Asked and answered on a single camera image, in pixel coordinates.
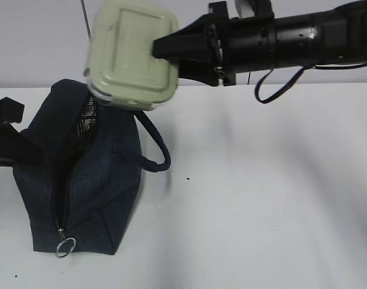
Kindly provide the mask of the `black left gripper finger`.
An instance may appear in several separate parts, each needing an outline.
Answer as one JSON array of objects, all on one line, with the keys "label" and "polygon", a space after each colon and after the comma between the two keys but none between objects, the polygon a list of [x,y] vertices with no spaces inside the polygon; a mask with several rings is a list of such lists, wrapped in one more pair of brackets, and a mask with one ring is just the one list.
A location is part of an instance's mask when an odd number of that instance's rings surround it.
[{"label": "black left gripper finger", "polygon": [[0,126],[0,166],[38,165],[42,151],[13,126]]},{"label": "black left gripper finger", "polygon": [[13,99],[0,99],[0,126],[21,123],[25,106]]}]

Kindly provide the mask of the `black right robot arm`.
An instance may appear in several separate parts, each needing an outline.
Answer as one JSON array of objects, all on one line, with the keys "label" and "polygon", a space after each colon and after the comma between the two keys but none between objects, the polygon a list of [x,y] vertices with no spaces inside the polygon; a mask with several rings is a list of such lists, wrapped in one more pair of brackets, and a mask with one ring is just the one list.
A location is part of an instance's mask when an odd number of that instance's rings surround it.
[{"label": "black right robot arm", "polygon": [[367,1],[332,10],[275,17],[270,1],[212,2],[190,25],[154,41],[152,55],[178,64],[180,78],[212,87],[240,73],[287,67],[367,65]]}]

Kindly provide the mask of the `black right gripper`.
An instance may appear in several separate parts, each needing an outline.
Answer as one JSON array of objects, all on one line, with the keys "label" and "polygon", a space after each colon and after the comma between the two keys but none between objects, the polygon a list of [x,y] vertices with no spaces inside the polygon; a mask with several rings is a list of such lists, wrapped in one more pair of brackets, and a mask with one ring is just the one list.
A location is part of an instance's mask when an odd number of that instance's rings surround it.
[{"label": "black right gripper", "polygon": [[[158,59],[180,60],[179,78],[217,87],[236,84],[238,73],[270,69],[275,51],[275,19],[270,1],[254,1],[255,16],[229,18],[225,1],[209,4],[209,17],[156,39],[152,55]],[[221,61],[208,63],[217,56],[217,34]]]}]

